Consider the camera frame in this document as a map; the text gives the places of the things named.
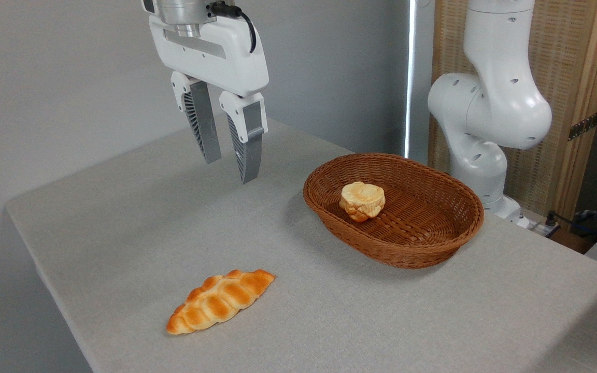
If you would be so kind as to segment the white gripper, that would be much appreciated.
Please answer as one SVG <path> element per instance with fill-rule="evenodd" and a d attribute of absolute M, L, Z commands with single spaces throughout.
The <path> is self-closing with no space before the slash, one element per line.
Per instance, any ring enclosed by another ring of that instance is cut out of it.
<path fill-rule="evenodd" d="M 242 19 L 218 17 L 202 25 L 199 37 L 179 36 L 154 15 L 149 16 L 149 26 L 161 61 L 175 70 L 170 81 L 176 103 L 187 116 L 206 163 L 222 156 L 207 85 L 211 83 L 225 90 L 219 102 L 227 114 L 241 182 L 258 177 L 262 137 L 268 132 L 259 93 L 268 85 L 260 37 L 256 36 L 251 53 L 249 24 Z"/>

